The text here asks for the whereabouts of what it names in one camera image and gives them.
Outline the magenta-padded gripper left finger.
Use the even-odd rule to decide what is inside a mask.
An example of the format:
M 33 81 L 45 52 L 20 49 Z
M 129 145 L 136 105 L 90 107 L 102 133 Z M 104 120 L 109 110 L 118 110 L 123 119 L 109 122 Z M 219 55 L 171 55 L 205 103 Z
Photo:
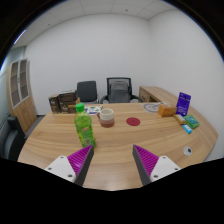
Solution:
M 93 155 L 94 148 L 90 145 L 69 156 L 60 155 L 45 170 L 76 185 L 82 186 L 86 179 Z

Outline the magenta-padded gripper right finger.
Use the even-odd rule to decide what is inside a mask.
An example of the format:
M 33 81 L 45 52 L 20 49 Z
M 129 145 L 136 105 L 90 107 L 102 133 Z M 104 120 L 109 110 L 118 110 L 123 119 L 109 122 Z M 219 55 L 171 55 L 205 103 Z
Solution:
M 137 145 L 133 146 L 133 157 L 143 186 L 180 170 L 167 156 L 157 156 Z

